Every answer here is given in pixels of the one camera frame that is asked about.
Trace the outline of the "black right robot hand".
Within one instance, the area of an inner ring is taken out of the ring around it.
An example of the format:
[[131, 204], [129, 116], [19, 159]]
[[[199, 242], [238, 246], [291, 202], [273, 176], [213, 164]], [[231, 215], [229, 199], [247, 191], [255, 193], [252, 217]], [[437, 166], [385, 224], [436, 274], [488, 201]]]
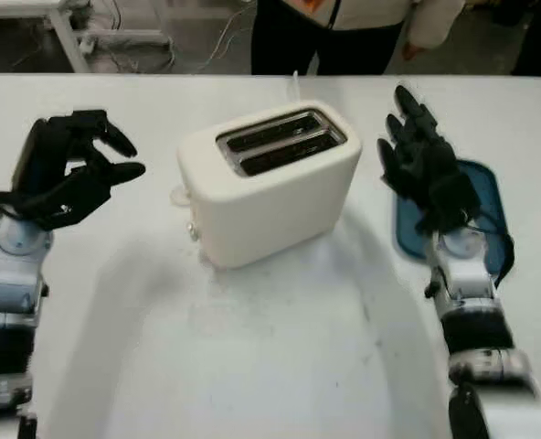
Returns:
[[436, 118], [403, 85], [395, 88], [394, 98], [400, 116], [387, 116], [389, 138], [377, 140], [385, 183], [427, 215], [460, 224], [477, 217], [479, 197]]

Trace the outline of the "person left hand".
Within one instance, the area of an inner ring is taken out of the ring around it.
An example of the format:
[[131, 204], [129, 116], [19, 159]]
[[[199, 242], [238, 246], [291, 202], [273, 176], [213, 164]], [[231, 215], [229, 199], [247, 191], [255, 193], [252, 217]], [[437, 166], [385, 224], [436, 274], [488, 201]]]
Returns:
[[405, 61], [410, 61], [426, 51], [428, 51], [427, 48], [416, 46], [411, 42], [407, 41], [402, 47], [401, 56]]

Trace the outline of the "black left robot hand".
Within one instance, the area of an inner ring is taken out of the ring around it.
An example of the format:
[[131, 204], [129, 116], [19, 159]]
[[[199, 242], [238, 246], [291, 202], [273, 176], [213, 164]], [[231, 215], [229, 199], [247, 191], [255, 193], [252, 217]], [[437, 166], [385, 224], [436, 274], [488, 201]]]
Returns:
[[146, 171], [139, 162], [111, 162], [96, 148], [96, 141], [125, 158], [137, 156], [133, 143], [104, 110], [80, 110], [36, 120], [18, 159], [12, 189], [29, 196], [47, 193], [68, 177], [68, 164], [76, 162], [81, 165], [73, 172], [90, 171], [110, 187], [132, 181]]

